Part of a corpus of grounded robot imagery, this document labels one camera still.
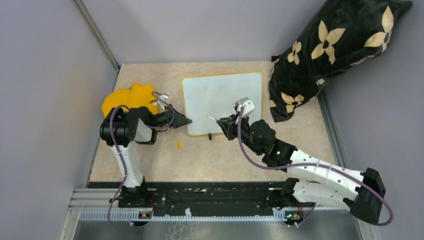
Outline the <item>white board yellow frame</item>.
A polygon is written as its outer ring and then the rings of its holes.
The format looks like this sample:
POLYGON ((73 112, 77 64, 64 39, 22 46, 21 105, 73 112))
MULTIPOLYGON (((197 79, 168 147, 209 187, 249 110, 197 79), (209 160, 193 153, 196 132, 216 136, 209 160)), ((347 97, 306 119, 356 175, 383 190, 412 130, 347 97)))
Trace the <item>white board yellow frame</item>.
POLYGON ((186 77, 182 80, 182 90, 185 116, 192 120, 187 125, 191 136, 221 134, 221 128, 212 118, 226 118, 234 114, 235 103, 245 97, 255 106, 249 115, 249 123, 262 118, 261 72, 186 77))

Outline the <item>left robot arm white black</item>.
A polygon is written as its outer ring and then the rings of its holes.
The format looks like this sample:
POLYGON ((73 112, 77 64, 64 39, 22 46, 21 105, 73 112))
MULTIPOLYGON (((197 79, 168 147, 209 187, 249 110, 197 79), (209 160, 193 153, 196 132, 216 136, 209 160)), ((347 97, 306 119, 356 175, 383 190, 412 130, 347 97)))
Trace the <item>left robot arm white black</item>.
POLYGON ((99 133, 112 149, 123 177, 119 200, 130 199, 138 207, 146 206, 150 200, 145 177, 136 160, 135 144, 154 145, 159 129, 177 129, 192 122, 172 105, 160 113, 152 113, 145 106, 127 108, 125 105, 109 111, 99 133))

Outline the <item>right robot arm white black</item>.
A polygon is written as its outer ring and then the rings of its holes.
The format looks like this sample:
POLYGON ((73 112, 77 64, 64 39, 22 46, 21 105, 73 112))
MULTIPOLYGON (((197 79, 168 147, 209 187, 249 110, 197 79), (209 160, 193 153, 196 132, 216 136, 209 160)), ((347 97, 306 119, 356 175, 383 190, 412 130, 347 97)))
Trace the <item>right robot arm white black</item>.
POLYGON ((313 157, 296 146, 276 137, 276 131, 264 120, 249 124, 238 116, 216 120, 229 141, 238 140, 246 159, 264 170, 280 170, 308 180, 291 178, 280 191, 287 206, 297 203, 317 203, 344 209, 366 223, 383 226, 380 222, 386 188, 380 173, 368 167, 364 171, 331 164, 313 157))

